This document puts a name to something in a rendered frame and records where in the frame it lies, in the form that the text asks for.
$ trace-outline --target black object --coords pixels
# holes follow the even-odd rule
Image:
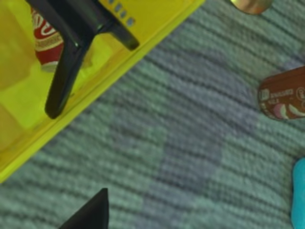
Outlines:
[[[64,48],[49,91],[45,111],[50,118],[63,111],[94,37],[111,33],[129,50],[137,39],[98,0],[26,0],[62,36]]]
[[[59,229],[108,229],[108,190],[102,189]]]

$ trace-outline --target turquoise object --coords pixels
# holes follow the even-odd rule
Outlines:
[[[294,229],[305,229],[305,158],[295,164],[293,187],[291,222]]]

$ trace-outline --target yellow bin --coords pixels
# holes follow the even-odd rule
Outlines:
[[[30,6],[0,0],[0,182],[8,178],[99,97],[205,0],[109,0],[100,2],[114,15],[123,5],[135,24],[128,28],[141,46],[128,51],[111,35],[95,38],[63,114],[44,112],[52,73],[41,71],[34,53]]]

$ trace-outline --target red can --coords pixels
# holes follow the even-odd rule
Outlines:
[[[305,117],[305,66],[266,78],[259,87],[258,100],[270,118]]]
[[[54,72],[63,49],[61,35],[35,10],[31,9],[36,57],[45,72]]]

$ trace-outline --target striped fabric surface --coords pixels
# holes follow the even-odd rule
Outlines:
[[[262,115],[305,61],[305,1],[207,0],[0,187],[1,229],[55,229],[107,187],[111,229],[291,229],[305,120]]]

